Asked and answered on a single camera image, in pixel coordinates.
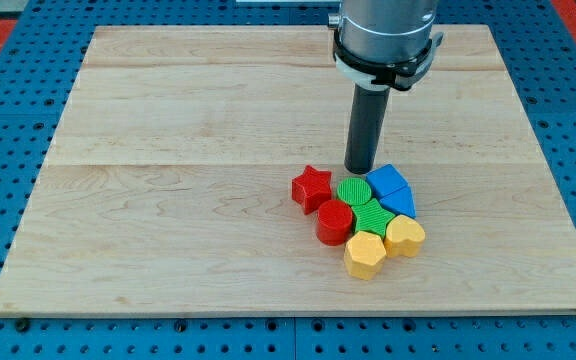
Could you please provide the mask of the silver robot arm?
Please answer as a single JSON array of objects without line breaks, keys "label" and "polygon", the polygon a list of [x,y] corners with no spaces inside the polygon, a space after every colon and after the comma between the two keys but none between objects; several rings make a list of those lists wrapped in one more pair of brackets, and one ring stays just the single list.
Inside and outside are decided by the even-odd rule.
[{"label": "silver robot arm", "polygon": [[337,70],[369,91],[408,91],[429,71],[443,34],[437,0],[343,0],[328,15]]}]

